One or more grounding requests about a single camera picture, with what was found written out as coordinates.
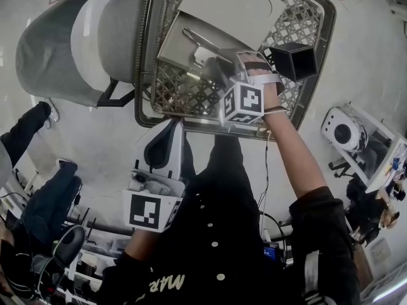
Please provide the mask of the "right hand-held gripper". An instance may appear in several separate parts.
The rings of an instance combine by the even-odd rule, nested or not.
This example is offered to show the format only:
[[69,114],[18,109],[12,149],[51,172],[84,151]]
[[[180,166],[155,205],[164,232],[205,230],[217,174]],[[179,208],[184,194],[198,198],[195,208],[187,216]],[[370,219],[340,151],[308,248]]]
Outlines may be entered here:
[[226,92],[219,98],[219,121],[222,125],[239,124],[249,125],[264,115],[264,93],[259,84],[253,84],[243,55],[255,57],[263,61],[258,52],[237,52],[233,61],[229,62],[229,54],[199,35],[188,27],[182,30],[183,34],[192,40],[196,50],[192,53],[193,65],[198,68],[209,68],[209,76],[226,88]]

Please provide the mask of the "person's right hand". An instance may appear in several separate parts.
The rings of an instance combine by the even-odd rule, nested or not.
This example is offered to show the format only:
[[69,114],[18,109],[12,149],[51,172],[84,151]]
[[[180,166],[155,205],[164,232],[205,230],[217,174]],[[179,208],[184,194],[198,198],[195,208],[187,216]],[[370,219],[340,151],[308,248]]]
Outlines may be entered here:
[[275,84],[278,96],[284,91],[285,86],[280,74],[272,69],[262,54],[253,51],[238,51],[237,58],[250,84]]

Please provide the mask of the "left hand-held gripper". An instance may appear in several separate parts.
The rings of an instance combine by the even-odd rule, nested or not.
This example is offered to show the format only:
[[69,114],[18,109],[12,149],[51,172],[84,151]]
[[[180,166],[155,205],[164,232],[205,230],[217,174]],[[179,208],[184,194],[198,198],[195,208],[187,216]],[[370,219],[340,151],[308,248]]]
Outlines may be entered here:
[[152,127],[136,142],[130,183],[122,191],[126,226],[156,233],[170,227],[185,190],[183,142],[183,122],[174,118]]

